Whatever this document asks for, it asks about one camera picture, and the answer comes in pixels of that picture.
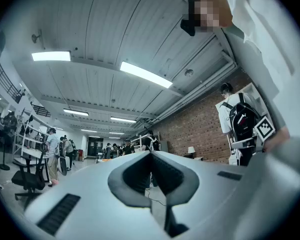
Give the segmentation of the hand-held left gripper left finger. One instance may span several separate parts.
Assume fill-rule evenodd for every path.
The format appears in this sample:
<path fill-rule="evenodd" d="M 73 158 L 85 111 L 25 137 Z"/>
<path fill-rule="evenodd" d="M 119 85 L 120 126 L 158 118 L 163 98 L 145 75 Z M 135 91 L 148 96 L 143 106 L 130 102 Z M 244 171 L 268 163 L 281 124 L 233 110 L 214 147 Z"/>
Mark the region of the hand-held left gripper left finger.
<path fill-rule="evenodd" d="M 25 210 L 42 239 L 166 240 L 148 207 L 125 205 L 111 192 L 113 170 L 143 152 L 89 165 L 37 197 Z"/>

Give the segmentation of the person's white shirt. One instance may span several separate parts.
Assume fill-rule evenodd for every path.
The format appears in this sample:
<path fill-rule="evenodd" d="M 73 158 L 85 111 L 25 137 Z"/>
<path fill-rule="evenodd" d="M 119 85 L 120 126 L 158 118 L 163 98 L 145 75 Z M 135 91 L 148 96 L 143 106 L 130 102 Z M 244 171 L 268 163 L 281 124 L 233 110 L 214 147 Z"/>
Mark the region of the person's white shirt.
<path fill-rule="evenodd" d="M 227 0 L 244 42 L 260 51 L 278 94 L 273 102 L 292 137 L 300 137 L 300 31 L 279 0 Z"/>

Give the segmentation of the person's right forearm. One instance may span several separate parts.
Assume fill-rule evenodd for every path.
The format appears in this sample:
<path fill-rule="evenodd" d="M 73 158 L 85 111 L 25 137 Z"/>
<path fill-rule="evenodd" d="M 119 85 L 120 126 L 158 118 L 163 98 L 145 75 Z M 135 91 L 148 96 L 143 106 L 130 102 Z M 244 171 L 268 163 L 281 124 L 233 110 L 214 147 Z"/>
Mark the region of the person's right forearm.
<path fill-rule="evenodd" d="M 289 130 L 286 126 L 284 126 L 264 142 L 263 150 L 268 153 L 277 146 L 287 141 L 289 138 Z"/>

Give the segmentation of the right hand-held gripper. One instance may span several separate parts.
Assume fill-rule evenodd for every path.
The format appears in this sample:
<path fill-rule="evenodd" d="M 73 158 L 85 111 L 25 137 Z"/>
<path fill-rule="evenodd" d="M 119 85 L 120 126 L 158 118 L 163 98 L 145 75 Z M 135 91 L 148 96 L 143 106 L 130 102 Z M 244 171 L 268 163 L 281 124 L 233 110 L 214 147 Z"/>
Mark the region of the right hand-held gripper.
<path fill-rule="evenodd" d="M 266 116 L 253 128 L 252 137 L 241 141 L 233 141 L 232 149 L 242 151 L 251 150 L 252 153 L 260 153 L 263 150 L 264 142 L 275 133 L 275 128 Z"/>

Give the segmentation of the white metal shelf rack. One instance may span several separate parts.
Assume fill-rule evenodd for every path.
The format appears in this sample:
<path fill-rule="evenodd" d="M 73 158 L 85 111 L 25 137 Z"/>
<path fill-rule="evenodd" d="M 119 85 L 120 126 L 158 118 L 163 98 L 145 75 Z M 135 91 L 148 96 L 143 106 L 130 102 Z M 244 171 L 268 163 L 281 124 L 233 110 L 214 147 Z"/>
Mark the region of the white metal shelf rack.
<path fill-rule="evenodd" d="M 17 128 L 13 140 L 12 161 L 35 165 L 40 158 L 40 145 L 48 138 L 51 128 L 33 110 L 24 109 L 17 117 Z"/>

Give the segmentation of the black round-base stand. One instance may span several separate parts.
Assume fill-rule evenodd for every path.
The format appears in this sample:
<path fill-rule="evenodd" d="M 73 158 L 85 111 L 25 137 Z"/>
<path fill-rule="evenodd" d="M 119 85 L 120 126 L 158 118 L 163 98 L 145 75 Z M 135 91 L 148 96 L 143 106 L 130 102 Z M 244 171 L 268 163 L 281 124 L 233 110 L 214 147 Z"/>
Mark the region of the black round-base stand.
<path fill-rule="evenodd" d="M 2 163 L 0 163 L 0 169 L 3 171 L 9 171 L 10 167 L 5 163 L 5 158 L 6 158 L 6 142 L 7 139 L 4 138 L 3 140 L 3 155 L 2 155 Z"/>

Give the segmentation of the black office chair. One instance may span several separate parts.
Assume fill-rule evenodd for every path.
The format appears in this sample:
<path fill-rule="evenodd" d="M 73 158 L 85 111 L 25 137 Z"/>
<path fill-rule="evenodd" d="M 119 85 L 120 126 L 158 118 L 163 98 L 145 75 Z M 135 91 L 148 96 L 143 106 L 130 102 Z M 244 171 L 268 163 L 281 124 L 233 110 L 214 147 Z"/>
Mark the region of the black office chair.
<path fill-rule="evenodd" d="M 30 172 L 30 159 L 26 158 L 26 164 L 20 162 L 15 162 L 19 166 L 19 170 L 14 174 L 11 182 L 15 185 L 23 187 L 27 192 L 15 193 L 15 200 L 18 201 L 18 197 L 27 197 L 24 207 L 26 208 L 31 201 L 33 201 L 40 192 L 35 192 L 35 190 L 42 191 L 46 186 L 46 181 L 44 179 L 43 170 L 44 164 L 43 160 L 48 151 L 48 146 L 45 143 L 39 146 L 40 156 L 37 164 L 35 165 L 35 173 Z"/>

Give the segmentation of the black backpack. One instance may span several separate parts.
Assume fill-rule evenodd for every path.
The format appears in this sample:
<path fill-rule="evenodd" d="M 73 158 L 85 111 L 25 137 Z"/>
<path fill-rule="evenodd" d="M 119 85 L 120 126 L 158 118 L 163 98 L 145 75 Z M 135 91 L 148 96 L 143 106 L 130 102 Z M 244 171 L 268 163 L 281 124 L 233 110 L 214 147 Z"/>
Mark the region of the black backpack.
<path fill-rule="evenodd" d="M 236 142 L 243 141 L 253 136 L 253 129 L 260 121 L 259 113 L 245 101 L 243 93 L 239 93 L 237 103 L 229 113 L 231 130 Z"/>

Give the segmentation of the group of ceiling light panels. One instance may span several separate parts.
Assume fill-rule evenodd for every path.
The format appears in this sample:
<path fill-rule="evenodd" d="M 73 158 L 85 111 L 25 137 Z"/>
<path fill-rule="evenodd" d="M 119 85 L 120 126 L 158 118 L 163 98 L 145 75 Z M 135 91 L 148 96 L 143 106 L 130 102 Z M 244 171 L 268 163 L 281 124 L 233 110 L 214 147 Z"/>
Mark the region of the group of ceiling light panels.
<path fill-rule="evenodd" d="M 21 68 L 58 120 L 100 137 L 143 130 L 157 116 L 159 96 L 173 96 L 170 81 L 128 61 L 57 50 L 33 53 Z"/>

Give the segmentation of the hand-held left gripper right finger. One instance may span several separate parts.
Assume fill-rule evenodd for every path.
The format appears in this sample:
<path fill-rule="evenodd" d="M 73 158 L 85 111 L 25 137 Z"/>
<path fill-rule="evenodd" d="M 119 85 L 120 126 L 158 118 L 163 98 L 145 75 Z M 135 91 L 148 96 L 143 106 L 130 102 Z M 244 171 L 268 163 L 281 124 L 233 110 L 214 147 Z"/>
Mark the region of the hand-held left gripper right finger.
<path fill-rule="evenodd" d="M 151 240 L 250 240 L 236 192 L 244 169 L 166 152 L 151 158 L 166 197 L 166 227 L 152 226 Z"/>

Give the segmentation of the white ceiling pipes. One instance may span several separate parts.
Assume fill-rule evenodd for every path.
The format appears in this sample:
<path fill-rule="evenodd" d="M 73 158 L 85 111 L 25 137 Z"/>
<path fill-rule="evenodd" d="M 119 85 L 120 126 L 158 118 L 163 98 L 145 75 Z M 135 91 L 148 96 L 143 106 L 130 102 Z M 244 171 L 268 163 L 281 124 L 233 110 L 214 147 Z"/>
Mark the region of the white ceiling pipes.
<path fill-rule="evenodd" d="M 225 51 L 221 51 L 222 57 L 227 61 L 227 63 L 221 67 L 219 70 L 217 70 L 215 73 L 213 73 L 211 76 L 209 76 L 206 80 L 200 81 L 200 84 L 195 87 L 192 91 L 190 91 L 187 95 L 185 95 L 183 98 L 178 100 L 176 103 L 174 103 L 172 106 L 167 108 L 164 112 L 156 116 L 154 119 L 150 120 L 149 123 L 154 124 L 156 121 L 163 120 L 164 118 L 168 117 L 169 115 L 173 114 L 175 111 L 180 109 L 181 107 L 186 106 L 188 103 L 190 103 L 192 100 L 196 99 L 195 96 L 201 95 L 200 91 L 203 88 L 206 88 L 207 84 L 209 84 L 212 80 L 214 80 L 216 77 L 221 75 L 222 73 L 226 72 L 230 69 L 232 66 L 236 66 L 235 60 L 230 57 Z"/>

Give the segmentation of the black balcony railing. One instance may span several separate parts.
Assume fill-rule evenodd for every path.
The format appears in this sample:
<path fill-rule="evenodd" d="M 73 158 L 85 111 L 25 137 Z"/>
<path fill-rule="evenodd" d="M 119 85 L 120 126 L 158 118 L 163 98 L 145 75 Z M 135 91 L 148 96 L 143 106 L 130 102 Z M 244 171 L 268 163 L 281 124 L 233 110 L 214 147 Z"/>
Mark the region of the black balcony railing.
<path fill-rule="evenodd" d="M 15 85 L 12 83 L 12 81 L 9 79 L 8 75 L 4 71 L 3 67 L 0 64 L 0 85 L 3 87 L 4 91 L 12 98 L 12 100 L 20 104 L 22 97 L 24 97 L 24 101 L 28 98 L 26 95 L 22 95 L 22 91 L 18 90 Z M 33 104 L 32 101 L 29 102 L 29 104 L 32 106 L 34 112 L 43 117 L 51 117 L 51 113 L 44 107 L 40 105 Z"/>

